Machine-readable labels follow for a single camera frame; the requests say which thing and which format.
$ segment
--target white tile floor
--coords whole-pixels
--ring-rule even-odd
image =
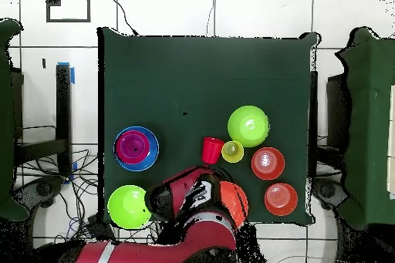
[[[128,22],[141,35],[206,35],[299,37],[318,32],[319,135],[327,134],[326,80],[343,72],[334,56],[347,44],[349,33],[369,26],[382,37],[395,32],[395,0],[119,0]],[[52,7],[53,18],[84,18],[84,0],[62,0]],[[91,0],[91,22],[46,22],[45,0],[0,0],[0,18],[19,20],[22,34],[10,42],[14,66],[25,74],[24,126],[55,124],[55,64],[69,62],[76,71],[72,84],[73,150],[97,151],[97,37],[96,27],[108,26],[131,34],[123,12],[112,0]],[[46,68],[42,67],[46,59]],[[53,138],[52,129],[26,130],[25,140]],[[96,172],[97,164],[90,166]],[[31,174],[33,170],[24,168]],[[32,176],[18,179],[18,185]],[[75,199],[69,185],[62,194],[69,213],[76,216]],[[87,214],[97,209],[96,196],[83,194]],[[301,228],[294,224],[257,224],[261,250],[269,263],[333,263],[336,255],[336,220],[312,198],[315,224]],[[69,219],[61,197],[49,209],[40,209],[34,228],[35,245],[66,234]],[[145,242],[147,231],[138,241]],[[121,231],[128,238],[129,231]]]

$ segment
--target yellow cup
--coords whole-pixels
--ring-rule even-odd
[[[231,140],[225,143],[221,153],[225,161],[235,164],[243,158],[244,147],[237,140]]]

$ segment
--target red cup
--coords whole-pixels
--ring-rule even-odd
[[[205,137],[203,139],[203,154],[201,159],[206,164],[216,164],[221,155],[224,142],[214,137]]]

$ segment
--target orange bowl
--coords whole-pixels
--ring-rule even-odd
[[[279,150],[274,147],[263,147],[255,152],[251,167],[256,177],[273,180],[283,172],[285,161]]]
[[[270,213],[283,217],[291,214],[298,205],[298,194],[291,185],[278,183],[265,193],[265,206]]]
[[[229,181],[221,182],[222,203],[229,210],[229,213],[231,214],[231,217],[233,218],[237,228],[239,228],[245,220],[238,195],[240,195],[241,202],[243,203],[245,214],[248,215],[248,200],[245,192],[238,185]]]

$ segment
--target green bowl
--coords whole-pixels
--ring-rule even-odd
[[[232,140],[243,147],[256,147],[268,136],[268,117],[257,106],[241,106],[228,121],[228,132]]]
[[[117,188],[107,204],[111,220],[124,229],[138,229],[143,226],[151,217],[145,205],[145,193],[143,188],[134,185]]]

